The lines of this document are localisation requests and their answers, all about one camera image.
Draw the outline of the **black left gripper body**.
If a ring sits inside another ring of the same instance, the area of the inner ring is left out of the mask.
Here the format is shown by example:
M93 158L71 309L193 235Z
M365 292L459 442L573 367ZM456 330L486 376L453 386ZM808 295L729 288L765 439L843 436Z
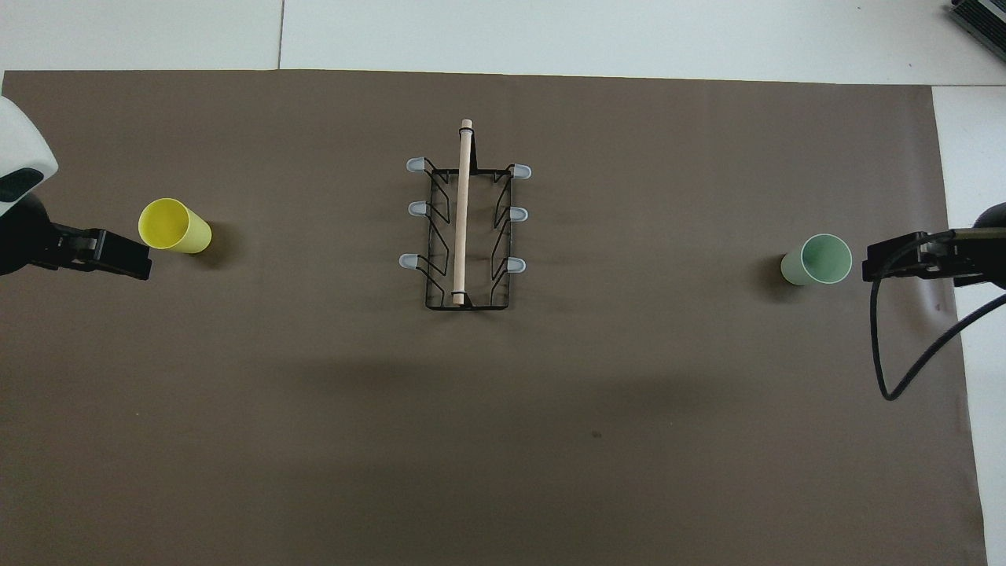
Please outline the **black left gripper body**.
M42 201L34 193L21 198L1 219L1 276L37 259L56 239Z

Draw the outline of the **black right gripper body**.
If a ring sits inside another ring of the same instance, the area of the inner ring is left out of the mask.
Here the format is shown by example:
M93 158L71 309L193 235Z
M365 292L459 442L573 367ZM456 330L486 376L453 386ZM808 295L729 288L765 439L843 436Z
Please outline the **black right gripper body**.
M1005 288L1005 203L986 209L970 229L955 230L956 250L971 262L971 273L953 277L956 288L991 282Z

